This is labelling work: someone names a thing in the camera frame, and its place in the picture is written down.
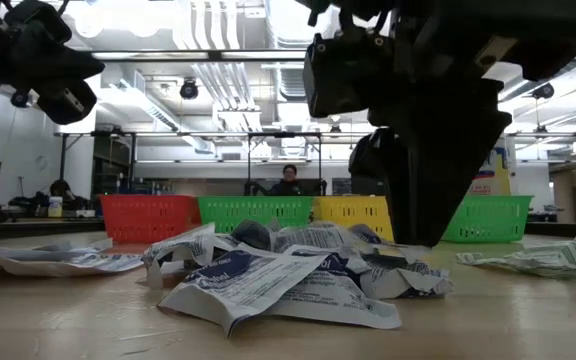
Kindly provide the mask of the green plastic basket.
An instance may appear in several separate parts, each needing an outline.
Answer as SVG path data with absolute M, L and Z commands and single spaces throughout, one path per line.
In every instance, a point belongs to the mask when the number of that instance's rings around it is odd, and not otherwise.
M 442 241 L 511 243 L 523 238 L 532 196 L 467 195 L 453 215 Z
M 242 221 L 282 227 L 309 223 L 313 197 L 309 196 L 201 196 L 198 205 L 203 224 L 213 223 L 217 233 L 230 233 Z

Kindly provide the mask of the black computer monitor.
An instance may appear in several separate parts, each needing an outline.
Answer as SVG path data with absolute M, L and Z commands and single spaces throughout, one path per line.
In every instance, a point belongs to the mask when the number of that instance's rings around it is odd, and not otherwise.
M 385 185 L 380 179 L 352 174 L 351 193 L 361 196 L 384 196 Z

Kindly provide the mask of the black overhead light bar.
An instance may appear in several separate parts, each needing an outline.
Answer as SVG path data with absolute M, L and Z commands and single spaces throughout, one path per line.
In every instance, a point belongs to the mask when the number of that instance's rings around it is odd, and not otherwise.
M 104 50 L 82 51 L 81 58 L 94 58 L 103 63 L 216 63 L 216 62 L 302 62 L 307 51 L 240 49 L 240 50 Z

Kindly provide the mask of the person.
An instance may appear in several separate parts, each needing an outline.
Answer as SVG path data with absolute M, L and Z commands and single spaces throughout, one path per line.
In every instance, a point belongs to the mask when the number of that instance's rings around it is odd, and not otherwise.
M 297 179 L 297 167 L 287 164 L 282 169 L 282 179 L 269 190 L 270 196 L 311 196 L 312 191 Z
M 70 185 L 63 179 L 58 179 L 51 184 L 50 195 L 52 197 L 61 197 L 64 201 L 73 201 L 75 199 Z

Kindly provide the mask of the Lysol wipes canister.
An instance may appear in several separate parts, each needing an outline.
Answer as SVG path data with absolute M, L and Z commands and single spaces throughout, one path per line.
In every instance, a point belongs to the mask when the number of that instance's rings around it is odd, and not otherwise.
M 468 194 L 482 196 L 509 196 L 511 194 L 505 147 L 494 147 L 490 151 L 474 177 Z

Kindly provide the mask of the red plastic basket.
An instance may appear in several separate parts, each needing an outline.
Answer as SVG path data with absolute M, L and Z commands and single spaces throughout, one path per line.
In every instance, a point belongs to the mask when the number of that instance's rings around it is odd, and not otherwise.
M 104 195 L 104 226 L 120 244 L 152 244 L 201 224 L 198 200 L 185 195 Z

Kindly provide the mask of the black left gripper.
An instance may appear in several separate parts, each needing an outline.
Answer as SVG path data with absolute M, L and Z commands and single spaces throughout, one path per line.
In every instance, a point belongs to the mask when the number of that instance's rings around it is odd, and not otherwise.
M 0 87 L 12 87 L 13 94 L 35 92 L 37 106 L 59 125 L 78 122 L 91 112 L 97 98 L 86 79 L 103 70 L 104 64 L 90 53 L 58 44 L 40 26 L 0 29 Z

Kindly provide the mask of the yellow plastic basket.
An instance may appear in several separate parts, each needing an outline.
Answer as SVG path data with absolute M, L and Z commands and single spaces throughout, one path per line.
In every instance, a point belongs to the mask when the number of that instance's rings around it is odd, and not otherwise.
M 320 196 L 313 200 L 315 220 L 351 227 L 366 225 L 382 240 L 393 242 L 388 205 L 384 196 Z

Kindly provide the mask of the dark background cabinet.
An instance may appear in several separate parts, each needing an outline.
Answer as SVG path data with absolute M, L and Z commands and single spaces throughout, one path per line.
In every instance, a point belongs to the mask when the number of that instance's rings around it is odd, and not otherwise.
M 133 192 L 137 139 L 133 133 L 95 131 L 91 202 L 102 216 L 101 198 Z

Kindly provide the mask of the alcohol antiseptic pad packet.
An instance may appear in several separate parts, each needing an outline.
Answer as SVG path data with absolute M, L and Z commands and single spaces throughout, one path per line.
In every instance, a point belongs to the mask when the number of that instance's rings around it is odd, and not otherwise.
M 326 258 L 233 250 L 190 273 L 158 307 L 215 323 L 229 337 L 239 322 L 269 309 Z
M 362 254 L 369 268 L 360 276 L 360 287 L 372 299 L 443 297 L 454 290 L 449 272 L 432 269 L 421 260 Z
M 147 271 L 147 284 L 151 289 L 164 285 L 162 264 L 192 260 L 205 266 L 212 261 L 216 244 L 215 224 L 199 226 L 182 234 L 152 244 L 144 251 L 142 261 Z
M 237 225 L 231 235 L 241 243 L 260 250 L 271 250 L 270 230 L 256 221 L 245 219 Z
M 292 287 L 264 315 L 396 329 L 401 320 L 395 305 L 368 298 L 347 276 L 314 271 Z
M 284 252 L 292 245 L 317 248 L 353 247 L 363 249 L 366 243 L 347 228 L 332 222 L 313 222 L 306 226 L 285 227 L 270 234 L 273 252 Z

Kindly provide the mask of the silver ceiling air duct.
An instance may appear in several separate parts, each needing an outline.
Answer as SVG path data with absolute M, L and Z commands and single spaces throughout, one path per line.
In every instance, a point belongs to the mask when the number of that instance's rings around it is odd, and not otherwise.
M 317 26 L 307 24 L 310 10 L 295 0 L 264 0 L 269 45 L 279 50 L 304 50 L 316 32 L 326 30 L 327 14 Z M 283 130 L 294 132 L 320 131 L 308 110 L 303 84 L 303 58 L 298 62 L 279 63 L 274 70 L 277 90 L 277 120 Z

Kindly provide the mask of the black background workstation frame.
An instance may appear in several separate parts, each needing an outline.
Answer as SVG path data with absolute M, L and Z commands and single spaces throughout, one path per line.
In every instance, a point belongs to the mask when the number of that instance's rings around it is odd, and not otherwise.
M 56 132 L 56 137 L 62 139 L 62 149 L 68 150 L 76 141 L 82 138 L 108 138 L 130 140 L 130 159 L 128 167 L 133 170 L 138 164 L 211 164 L 211 163 L 245 163 L 252 166 L 259 164 L 280 163 L 315 163 L 317 176 L 323 177 L 323 165 L 327 162 L 322 155 L 325 145 L 356 145 L 365 137 L 365 132 L 122 132 L 93 131 L 88 133 Z M 153 140 L 171 140 L 175 149 L 173 154 L 164 157 L 150 158 L 138 155 L 139 141 L 145 139 L 148 144 Z M 261 144 L 271 140 L 301 139 L 304 151 L 302 155 L 274 156 L 271 152 L 257 156 L 256 150 Z M 219 140 L 238 142 L 243 146 L 244 153 L 237 159 L 229 158 L 218 149 Z

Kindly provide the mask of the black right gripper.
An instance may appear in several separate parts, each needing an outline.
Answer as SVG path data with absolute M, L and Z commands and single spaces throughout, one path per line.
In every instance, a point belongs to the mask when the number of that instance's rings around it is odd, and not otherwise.
M 303 0 L 314 26 L 335 6 L 340 28 L 315 34 L 303 83 L 316 118 L 367 110 L 376 126 L 431 118 L 441 107 L 463 118 L 387 128 L 359 140 L 351 177 L 384 185 L 394 240 L 434 246 L 475 175 L 511 123 L 497 110 L 503 85 L 486 78 L 496 63 L 524 79 L 555 75 L 576 57 L 576 0 Z

